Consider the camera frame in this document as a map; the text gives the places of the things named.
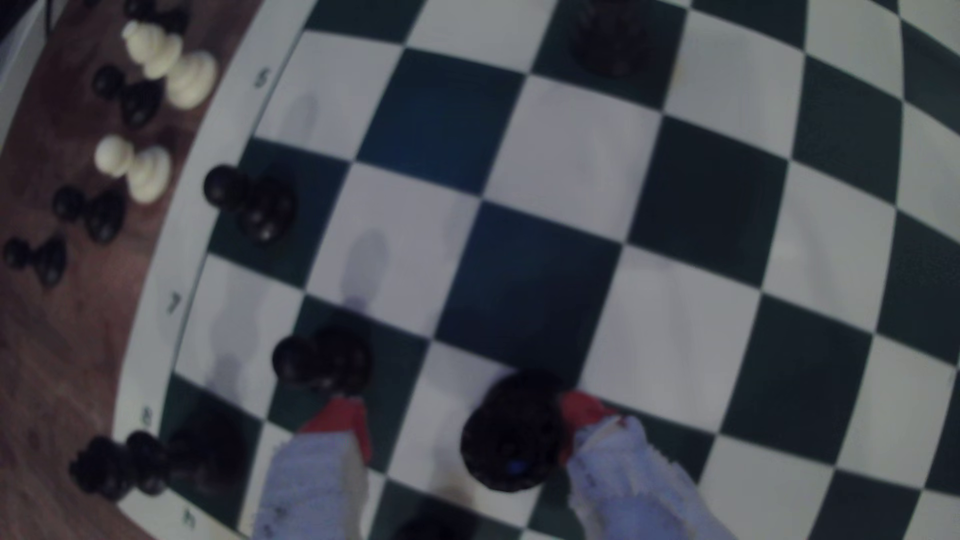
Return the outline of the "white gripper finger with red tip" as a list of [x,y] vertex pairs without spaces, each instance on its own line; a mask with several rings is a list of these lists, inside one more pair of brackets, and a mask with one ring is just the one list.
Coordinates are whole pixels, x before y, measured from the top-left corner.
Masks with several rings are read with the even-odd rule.
[[330,399],[270,460],[252,539],[361,539],[372,456],[363,399]]
[[558,398],[559,460],[586,539],[735,539],[689,473],[666,458],[640,419],[579,390]]

